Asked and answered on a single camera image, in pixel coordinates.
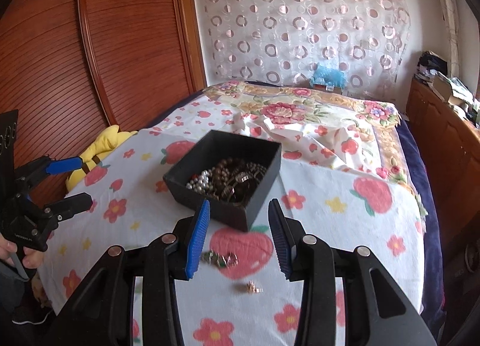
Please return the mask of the floral quilt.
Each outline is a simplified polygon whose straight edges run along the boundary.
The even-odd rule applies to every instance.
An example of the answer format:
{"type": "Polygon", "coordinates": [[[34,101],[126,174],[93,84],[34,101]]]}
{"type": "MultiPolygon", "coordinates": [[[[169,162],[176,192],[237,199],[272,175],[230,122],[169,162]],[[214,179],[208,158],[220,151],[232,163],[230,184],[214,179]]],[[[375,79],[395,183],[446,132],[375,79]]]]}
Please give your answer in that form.
{"type": "Polygon", "coordinates": [[[240,81],[204,92],[234,113],[233,131],[280,142],[284,158],[397,184],[422,202],[400,144],[394,104],[240,81]]]}

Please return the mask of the green enamel brooch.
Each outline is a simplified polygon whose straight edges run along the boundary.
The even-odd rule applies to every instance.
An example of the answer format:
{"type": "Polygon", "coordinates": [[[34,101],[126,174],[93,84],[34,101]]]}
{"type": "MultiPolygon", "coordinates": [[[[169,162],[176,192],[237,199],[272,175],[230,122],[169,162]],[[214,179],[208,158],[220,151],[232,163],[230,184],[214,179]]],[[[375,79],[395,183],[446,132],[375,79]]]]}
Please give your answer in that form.
{"type": "Polygon", "coordinates": [[[202,253],[201,261],[210,265],[214,265],[219,269],[235,267],[239,263],[238,257],[235,253],[227,253],[222,255],[213,250],[202,253]]]}

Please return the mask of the navy blue blanket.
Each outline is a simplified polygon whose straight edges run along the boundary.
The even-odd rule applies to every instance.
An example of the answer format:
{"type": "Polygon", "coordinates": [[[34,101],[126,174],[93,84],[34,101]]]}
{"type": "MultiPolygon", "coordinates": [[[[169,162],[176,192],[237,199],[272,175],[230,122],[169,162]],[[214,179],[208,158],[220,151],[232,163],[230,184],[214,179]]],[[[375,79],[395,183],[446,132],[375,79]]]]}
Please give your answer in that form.
{"type": "Polygon", "coordinates": [[[433,337],[437,338],[446,316],[443,310],[443,253],[439,236],[439,220],[425,164],[408,127],[408,122],[402,120],[396,131],[400,138],[413,185],[420,194],[422,205],[427,212],[425,217],[426,232],[424,234],[425,280],[421,317],[433,337]]]}

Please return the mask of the pink circle pattern curtain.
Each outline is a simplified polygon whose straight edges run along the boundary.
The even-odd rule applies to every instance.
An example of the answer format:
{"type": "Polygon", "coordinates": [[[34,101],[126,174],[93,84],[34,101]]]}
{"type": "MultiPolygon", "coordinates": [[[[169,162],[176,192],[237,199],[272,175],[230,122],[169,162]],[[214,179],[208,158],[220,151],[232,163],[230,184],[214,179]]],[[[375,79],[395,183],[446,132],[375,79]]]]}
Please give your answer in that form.
{"type": "Polygon", "coordinates": [[[410,32],[405,0],[195,0],[208,80],[315,85],[393,102],[410,32]]]}

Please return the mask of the strawberry print bed sheet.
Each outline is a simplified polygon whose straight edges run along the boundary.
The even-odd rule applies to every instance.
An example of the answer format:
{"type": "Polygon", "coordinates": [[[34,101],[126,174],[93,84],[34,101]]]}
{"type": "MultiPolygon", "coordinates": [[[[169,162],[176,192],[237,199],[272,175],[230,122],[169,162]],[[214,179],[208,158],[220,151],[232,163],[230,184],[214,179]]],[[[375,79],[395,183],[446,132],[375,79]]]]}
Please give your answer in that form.
{"type": "MultiPolygon", "coordinates": [[[[109,168],[97,183],[76,186],[76,192],[91,195],[93,205],[59,225],[40,269],[55,310],[109,246],[143,247],[190,214],[164,182],[170,166],[161,163],[161,150],[174,141],[196,143],[213,129],[250,136],[233,131],[234,117],[226,105],[200,97],[118,146],[103,160],[109,168]]],[[[278,199],[287,217],[335,248],[371,248],[412,305],[421,307],[423,220],[408,190],[284,158],[281,145],[281,168],[268,197],[278,199]]],[[[268,226],[266,208],[247,232],[210,223],[204,251],[235,253],[238,264],[219,269],[202,263],[190,282],[177,284],[187,345],[293,344],[302,286],[288,282],[279,270],[268,226]]]]}

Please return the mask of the pile of clothes and papers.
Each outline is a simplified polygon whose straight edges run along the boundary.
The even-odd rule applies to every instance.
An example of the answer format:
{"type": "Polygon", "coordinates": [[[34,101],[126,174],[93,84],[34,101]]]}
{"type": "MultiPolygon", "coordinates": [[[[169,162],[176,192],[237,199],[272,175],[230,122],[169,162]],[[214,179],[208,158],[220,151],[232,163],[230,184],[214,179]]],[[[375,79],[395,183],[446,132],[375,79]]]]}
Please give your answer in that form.
{"type": "Polygon", "coordinates": [[[448,104],[461,119],[479,128],[479,100],[457,77],[448,77],[448,64],[432,51],[424,51],[417,62],[414,79],[448,104]]]}

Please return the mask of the wooden sideboard cabinet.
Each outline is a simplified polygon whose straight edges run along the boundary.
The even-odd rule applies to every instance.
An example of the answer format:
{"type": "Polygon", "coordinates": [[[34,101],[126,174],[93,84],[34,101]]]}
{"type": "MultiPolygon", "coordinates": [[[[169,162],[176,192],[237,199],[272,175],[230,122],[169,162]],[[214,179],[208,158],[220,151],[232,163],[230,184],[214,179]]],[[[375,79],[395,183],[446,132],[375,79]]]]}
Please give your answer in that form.
{"type": "Polygon", "coordinates": [[[479,214],[479,130],[413,79],[406,113],[430,181],[445,250],[479,214]]]}

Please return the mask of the yellow plush toy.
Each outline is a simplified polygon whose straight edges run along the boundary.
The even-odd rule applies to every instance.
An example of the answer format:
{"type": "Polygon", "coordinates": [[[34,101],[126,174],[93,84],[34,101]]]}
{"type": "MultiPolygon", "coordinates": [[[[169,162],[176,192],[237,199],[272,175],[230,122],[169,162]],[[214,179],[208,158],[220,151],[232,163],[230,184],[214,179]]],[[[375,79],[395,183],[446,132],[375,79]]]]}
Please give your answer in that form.
{"type": "Polygon", "coordinates": [[[91,186],[101,180],[109,168],[109,165],[105,164],[103,160],[135,134],[137,131],[121,132],[118,125],[104,129],[95,141],[80,154],[82,164],[67,178],[67,191],[72,191],[81,181],[84,181],[85,186],[91,186]]]}

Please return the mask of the red wooden wardrobe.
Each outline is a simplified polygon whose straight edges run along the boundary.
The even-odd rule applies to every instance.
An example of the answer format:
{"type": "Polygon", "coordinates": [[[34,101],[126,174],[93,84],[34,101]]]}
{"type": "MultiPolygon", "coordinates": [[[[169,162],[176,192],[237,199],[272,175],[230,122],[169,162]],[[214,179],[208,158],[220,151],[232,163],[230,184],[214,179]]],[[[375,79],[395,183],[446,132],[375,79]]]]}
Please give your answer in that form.
{"type": "Polygon", "coordinates": [[[1,0],[1,110],[14,161],[82,152],[138,130],[205,85],[194,0],[1,0]]]}

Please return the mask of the beige window drape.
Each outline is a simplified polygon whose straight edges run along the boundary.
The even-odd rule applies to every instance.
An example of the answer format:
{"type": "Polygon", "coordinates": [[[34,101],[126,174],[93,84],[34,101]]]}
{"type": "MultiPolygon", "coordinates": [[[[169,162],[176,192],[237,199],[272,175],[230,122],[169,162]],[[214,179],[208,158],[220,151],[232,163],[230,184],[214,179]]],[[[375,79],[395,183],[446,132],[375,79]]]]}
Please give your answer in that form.
{"type": "Polygon", "coordinates": [[[459,55],[459,44],[458,44],[458,10],[456,5],[456,0],[439,0],[442,17],[444,24],[446,26],[448,34],[448,45],[449,45],[449,76],[457,77],[461,72],[461,63],[459,55]]]}

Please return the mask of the black jewelry box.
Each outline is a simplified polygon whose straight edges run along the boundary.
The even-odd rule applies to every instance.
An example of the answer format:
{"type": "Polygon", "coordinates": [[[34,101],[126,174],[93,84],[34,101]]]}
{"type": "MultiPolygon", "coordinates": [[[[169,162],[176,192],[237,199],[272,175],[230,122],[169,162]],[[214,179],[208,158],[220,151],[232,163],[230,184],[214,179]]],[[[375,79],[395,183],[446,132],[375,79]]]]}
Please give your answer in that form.
{"type": "Polygon", "coordinates": [[[210,218],[252,228],[281,168],[281,144],[211,130],[198,142],[174,141],[161,150],[170,166],[163,181],[174,199],[196,210],[210,202],[210,218]]]}

